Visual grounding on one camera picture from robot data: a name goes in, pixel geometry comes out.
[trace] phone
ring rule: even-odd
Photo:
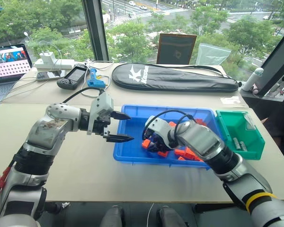
[[[37,74],[37,81],[60,79],[65,76],[65,70],[56,70],[48,72],[39,72]]]
[[[57,85],[63,89],[75,90],[83,81],[86,71],[89,71],[86,65],[76,64],[64,78],[57,80]]]

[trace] green plastic bin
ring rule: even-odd
[[[265,141],[248,112],[217,110],[217,122],[226,145],[245,159],[260,160]],[[247,151],[237,149],[233,138],[243,141]]]

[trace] white table surface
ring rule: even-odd
[[[49,81],[28,94],[16,96],[19,99],[6,99],[0,105],[0,174],[25,141],[34,122],[44,115],[47,105],[60,102],[72,93],[58,88],[55,83]],[[159,92],[156,95],[156,92],[127,90],[112,84],[108,93],[115,101],[116,110],[124,104],[138,104],[248,111],[266,142],[261,160],[248,162],[269,181],[274,194],[284,200],[284,157],[238,92]],[[224,105],[220,97],[230,96],[239,96],[241,103]],[[79,95],[70,104],[89,109],[90,102],[90,98]],[[109,126],[112,133],[116,133],[117,124],[118,121],[113,120]],[[100,136],[87,136],[82,131],[69,132],[50,169],[45,185],[47,200],[231,201],[212,170],[121,163],[114,160],[113,148],[114,143],[107,143]]]

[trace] white car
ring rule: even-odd
[[[140,9],[143,9],[143,10],[147,10],[147,7],[146,7],[146,6],[140,6],[139,8],[140,8]]]
[[[131,6],[135,6],[136,3],[134,1],[129,1],[128,4],[130,4]]]

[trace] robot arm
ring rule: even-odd
[[[10,168],[0,192],[0,218],[25,214],[37,220],[41,216],[46,199],[43,185],[67,132],[82,130],[89,135],[93,132],[108,142],[132,140],[126,135],[110,134],[107,126],[111,117],[130,119],[128,115],[114,111],[113,106],[113,100],[105,92],[92,102],[90,113],[65,103],[49,105],[44,117],[34,124],[13,157],[16,164]]]
[[[233,202],[251,214],[256,227],[284,227],[284,202],[272,194],[261,174],[209,128],[197,124],[193,118],[171,127],[154,116],[148,119],[147,125],[143,138],[153,139],[148,148],[151,152],[187,146],[212,168]]]

